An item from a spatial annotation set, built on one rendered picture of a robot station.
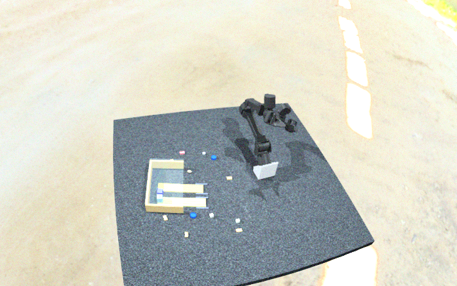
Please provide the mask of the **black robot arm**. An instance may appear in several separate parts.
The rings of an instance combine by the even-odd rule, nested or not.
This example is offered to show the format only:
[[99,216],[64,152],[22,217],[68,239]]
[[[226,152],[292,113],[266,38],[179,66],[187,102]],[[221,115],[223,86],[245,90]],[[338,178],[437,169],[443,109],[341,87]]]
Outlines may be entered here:
[[289,114],[291,112],[291,108],[284,103],[281,104],[276,109],[276,111],[273,110],[273,108],[275,108],[275,97],[275,94],[265,94],[264,103],[260,103],[256,101],[254,98],[248,98],[239,107],[239,112],[245,119],[247,119],[252,130],[252,133],[254,134],[254,154],[258,156],[257,161],[259,166],[271,164],[269,153],[271,153],[272,147],[270,141],[268,140],[268,137],[266,135],[263,135],[254,113],[256,112],[258,116],[263,116],[263,118],[265,118],[266,114],[270,110],[274,111],[276,114],[281,114],[283,116],[286,116],[286,114]]

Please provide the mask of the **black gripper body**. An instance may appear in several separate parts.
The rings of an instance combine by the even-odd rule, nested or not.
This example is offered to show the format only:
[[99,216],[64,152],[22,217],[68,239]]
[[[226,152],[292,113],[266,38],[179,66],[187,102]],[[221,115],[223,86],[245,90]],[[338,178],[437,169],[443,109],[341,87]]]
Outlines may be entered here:
[[[268,111],[268,113],[266,114],[266,117],[264,118],[264,122],[266,124],[270,124],[270,121],[271,121],[271,119],[272,119],[274,114],[276,114],[274,111],[271,111],[271,110]],[[286,118],[285,116],[283,116],[281,114],[279,115],[279,119],[286,125],[285,130],[288,131],[289,125],[291,124],[293,119],[289,119],[287,122],[285,122],[285,118]],[[295,120],[293,120],[293,121],[295,121]],[[297,125],[297,121],[295,121],[295,122],[296,122],[295,123],[295,126],[296,126]]]

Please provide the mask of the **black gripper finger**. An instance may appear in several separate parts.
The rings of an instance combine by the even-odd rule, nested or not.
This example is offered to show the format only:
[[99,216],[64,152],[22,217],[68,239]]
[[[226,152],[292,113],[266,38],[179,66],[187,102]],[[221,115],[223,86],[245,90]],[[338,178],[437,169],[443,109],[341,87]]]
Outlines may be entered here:
[[288,131],[289,132],[297,132],[297,128],[295,127],[295,121],[292,120],[291,124],[289,125]]
[[285,128],[286,125],[279,119],[279,115],[278,114],[274,114],[271,121],[270,121],[270,125],[272,126],[278,126],[278,127],[281,127],[281,128]]

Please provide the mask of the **cream strip with green lines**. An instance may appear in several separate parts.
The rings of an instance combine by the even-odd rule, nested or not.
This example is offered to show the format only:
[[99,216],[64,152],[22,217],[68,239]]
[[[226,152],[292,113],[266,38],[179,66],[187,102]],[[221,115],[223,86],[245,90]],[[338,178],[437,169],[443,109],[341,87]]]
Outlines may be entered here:
[[184,198],[183,207],[206,207],[205,198]]

